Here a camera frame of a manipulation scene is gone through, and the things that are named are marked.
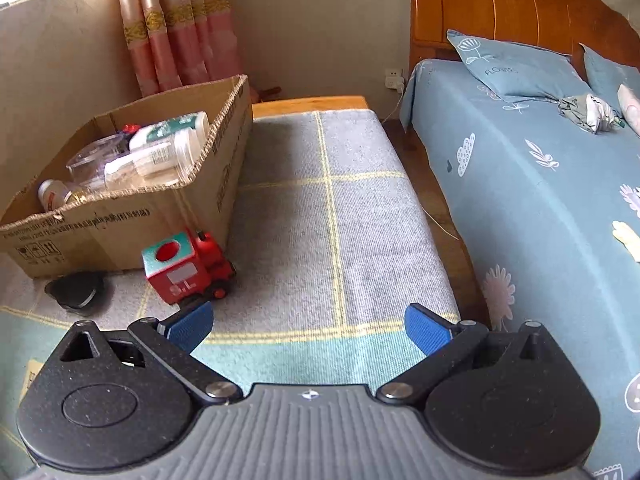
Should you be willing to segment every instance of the open cardboard box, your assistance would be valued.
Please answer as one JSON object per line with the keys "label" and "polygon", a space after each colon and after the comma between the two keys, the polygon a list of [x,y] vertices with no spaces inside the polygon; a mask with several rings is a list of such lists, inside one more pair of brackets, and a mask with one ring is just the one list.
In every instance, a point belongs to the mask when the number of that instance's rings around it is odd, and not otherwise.
{"label": "open cardboard box", "polygon": [[[205,111],[207,141],[186,181],[105,192],[43,213],[38,187],[70,179],[67,161],[125,124],[151,124]],[[78,270],[142,266],[142,249],[185,229],[210,232],[226,245],[244,147],[253,115],[246,76],[178,88],[94,117],[18,193],[0,221],[0,250],[31,278]]]}

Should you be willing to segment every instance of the pillow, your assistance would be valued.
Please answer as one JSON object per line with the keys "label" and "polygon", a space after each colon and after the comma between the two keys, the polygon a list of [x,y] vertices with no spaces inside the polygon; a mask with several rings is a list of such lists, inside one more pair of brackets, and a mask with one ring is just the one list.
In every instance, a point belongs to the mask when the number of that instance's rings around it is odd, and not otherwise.
{"label": "pillow", "polygon": [[591,93],[564,56],[535,46],[466,36],[447,31],[447,39],[476,78],[508,103]]}
{"label": "pillow", "polygon": [[620,85],[618,89],[618,101],[626,122],[640,136],[640,101],[633,91],[625,85]]}
{"label": "pillow", "polygon": [[589,85],[622,117],[623,109],[618,101],[618,89],[624,84],[640,95],[640,72],[635,66],[620,65],[602,57],[585,44],[581,45],[584,47],[584,67],[587,69]]}

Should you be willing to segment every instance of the red toy truck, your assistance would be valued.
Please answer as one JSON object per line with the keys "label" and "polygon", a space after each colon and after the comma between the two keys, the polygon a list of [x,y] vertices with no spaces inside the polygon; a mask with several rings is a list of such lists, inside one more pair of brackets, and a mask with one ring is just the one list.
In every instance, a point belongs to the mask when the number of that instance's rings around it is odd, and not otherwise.
{"label": "red toy truck", "polygon": [[149,283],[168,304],[221,300],[236,270],[209,233],[181,232],[142,251]]}

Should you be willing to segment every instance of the blue gripper pad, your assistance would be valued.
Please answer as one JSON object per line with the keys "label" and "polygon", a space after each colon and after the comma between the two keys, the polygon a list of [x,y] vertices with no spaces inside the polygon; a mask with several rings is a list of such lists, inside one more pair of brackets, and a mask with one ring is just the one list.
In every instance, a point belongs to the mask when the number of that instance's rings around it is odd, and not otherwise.
{"label": "blue gripper pad", "polygon": [[441,349],[453,339],[454,325],[420,304],[411,304],[404,311],[404,330],[409,339],[427,356]]}
{"label": "blue gripper pad", "polygon": [[173,323],[166,338],[187,353],[195,350],[213,328],[213,306],[210,301]]}

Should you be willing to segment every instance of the pink curtain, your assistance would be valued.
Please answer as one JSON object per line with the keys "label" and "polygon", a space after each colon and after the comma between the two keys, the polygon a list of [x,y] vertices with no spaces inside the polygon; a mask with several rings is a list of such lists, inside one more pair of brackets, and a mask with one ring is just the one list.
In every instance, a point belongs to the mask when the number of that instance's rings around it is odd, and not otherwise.
{"label": "pink curtain", "polygon": [[120,0],[143,96],[242,73],[229,0]]}

